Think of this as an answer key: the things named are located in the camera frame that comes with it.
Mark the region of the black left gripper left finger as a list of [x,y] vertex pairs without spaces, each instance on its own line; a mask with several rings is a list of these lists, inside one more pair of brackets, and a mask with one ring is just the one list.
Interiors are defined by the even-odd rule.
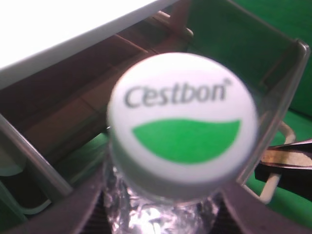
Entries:
[[70,195],[47,211],[30,219],[7,195],[7,189],[0,186],[0,200],[17,218],[19,225],[6,230],[5,234],[108,234],[110,225],[104,208],[103,168],[96,171],[78,186]]

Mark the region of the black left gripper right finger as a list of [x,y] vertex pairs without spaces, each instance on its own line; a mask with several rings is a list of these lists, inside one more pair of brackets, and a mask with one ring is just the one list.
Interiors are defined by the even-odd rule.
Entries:
[[221,189],[222,202],[213,234],[310,234],[305,228],[285,218],[254,198],[236,182]]

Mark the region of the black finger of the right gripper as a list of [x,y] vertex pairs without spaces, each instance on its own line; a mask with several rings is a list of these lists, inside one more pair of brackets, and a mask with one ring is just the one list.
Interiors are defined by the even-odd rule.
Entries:
[[268,147],[254,173],[263,182],[270,174],[280,175],[278,187],[311,198],[312,140]]

